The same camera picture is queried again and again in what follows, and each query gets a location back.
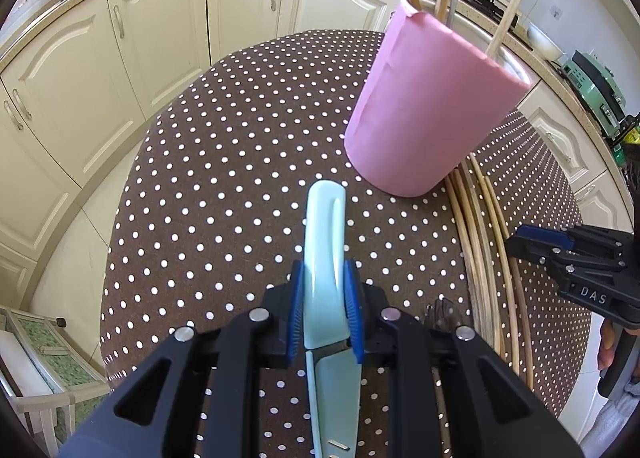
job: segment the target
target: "table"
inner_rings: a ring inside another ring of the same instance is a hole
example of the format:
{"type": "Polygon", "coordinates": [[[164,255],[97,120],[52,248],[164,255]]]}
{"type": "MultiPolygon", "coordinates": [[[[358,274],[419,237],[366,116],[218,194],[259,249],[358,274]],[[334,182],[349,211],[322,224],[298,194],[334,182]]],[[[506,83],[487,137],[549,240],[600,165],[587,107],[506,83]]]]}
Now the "table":
{"type": "MultiPolygon", "coordinates": [[[[362,279],[414,315],[446,296],[470,323],[443,184],[414,199],[388,196],[344,154],[346,124],[382,37],[310,31],[247,48],[218,62],[158,114],[129,174],[109,249],[100,341],[113,386],[175,328],[226,324],[284,281],[302,257],[306,193],[319,178],[346,188],[345,251],[361,263],[362,279]]],[[[580,221],[560,167],[519,112],[507,115],[475,153],[511,231],[520,222],[559,228],[580,221]]],[[[494,265],[510,337],[497,250],[494,265]]],[[[582,364],[590,314],[556,297],[541,267],[525,262],[520,272],[536,393],[557,415],[582,364]]],[[[261,388],[260,456],[307,456],[313,444],[303,359],[286,372],[265,371],[261,388]]],[[[359,455],[386,452],[383,369],[364,371],[361,406],[359,455]]]]}

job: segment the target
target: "wall outlet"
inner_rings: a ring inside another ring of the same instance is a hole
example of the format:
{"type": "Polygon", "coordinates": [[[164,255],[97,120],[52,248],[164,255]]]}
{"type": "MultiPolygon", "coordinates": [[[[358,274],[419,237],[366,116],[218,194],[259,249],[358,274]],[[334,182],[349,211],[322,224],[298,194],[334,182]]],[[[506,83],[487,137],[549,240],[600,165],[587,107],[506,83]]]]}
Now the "wall outlet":
{"type": "Polygon", "coordinates": [[[562,9],[557,5],[552,5],[551,9],[549,9],[549,14],[551,14],[556,20],[559,20],[562,17],[562,9]]]}

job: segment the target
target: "human hand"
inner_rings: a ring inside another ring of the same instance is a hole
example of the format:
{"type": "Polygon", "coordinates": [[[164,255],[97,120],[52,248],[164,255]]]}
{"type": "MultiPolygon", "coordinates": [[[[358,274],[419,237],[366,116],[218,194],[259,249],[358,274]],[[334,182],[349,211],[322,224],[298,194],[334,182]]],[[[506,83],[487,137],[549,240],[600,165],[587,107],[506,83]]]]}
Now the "human hand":
{"type": "MultiPolygon", "coordinates": [[[[640,335],[640,330],[626,330],[631,335],[640,335]]],[[[609,368],[613,364],[613,356],[615,355],[616,332],[613,323],[609,319],[605,319],[600,326],[600,349],[598,350],[598,369],[603,370],[609,368]]],[[[634,377],[640,377],[640,364],[636,366],[634,377]]]]}

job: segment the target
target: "brown tablecloth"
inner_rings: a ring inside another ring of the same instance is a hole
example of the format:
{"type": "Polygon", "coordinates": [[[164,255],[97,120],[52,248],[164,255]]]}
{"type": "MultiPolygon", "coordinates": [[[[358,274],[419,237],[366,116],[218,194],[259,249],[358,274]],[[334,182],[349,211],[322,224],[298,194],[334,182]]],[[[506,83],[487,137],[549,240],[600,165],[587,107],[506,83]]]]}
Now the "brown tablecloth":
{"type": "MultiPolygon", "coordinates": [[[[292,260],[302,257],[306,193],[320,178],[346,188],[346,256],[362,265],[362,279],[414,315],[446,296],[470,322],[444,187],[414,199],[389,196],[363,180],[344,154],[346,124],[381,40],[377,32],[312,31],[247,48],[218,62],[158,114],[111,236],[100,340],[112,385],[175,328],[219,327],[283,282],[292,260]]],[[[560,167],[519,112],[476,154],[511,231],[520,223],[559,228],[580,220],[560,167]]],[[[509,338],[497,250],[494,265],[509,338]]],[[[536,393],[559,414],[582,364],[590,315],[556,297],[542,268],[520,268],[536,393]]],[[[359,456],[386,452],[383,371],[363,373],[359,456]]],[[[264,372],[261,382],[261,452],[307,456],[313,444],[303,360],[286,372],[264,372]]]]}

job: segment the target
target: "green appliance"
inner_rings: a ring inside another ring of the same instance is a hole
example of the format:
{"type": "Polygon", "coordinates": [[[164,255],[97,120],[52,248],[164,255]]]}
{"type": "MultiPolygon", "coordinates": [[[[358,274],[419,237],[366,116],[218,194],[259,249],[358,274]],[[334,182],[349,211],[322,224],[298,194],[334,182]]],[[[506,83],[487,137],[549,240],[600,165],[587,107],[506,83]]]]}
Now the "green appliance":
{"type": "Polygon", "coordinates": [[[595,56],[576,50],[574,56],[562,65],[562,74],[582,106],[600,124],[602,136],[610,146],[616,145],[633,127],[634,117],[626,115],[626,101],[612,71],[595,56]]]}

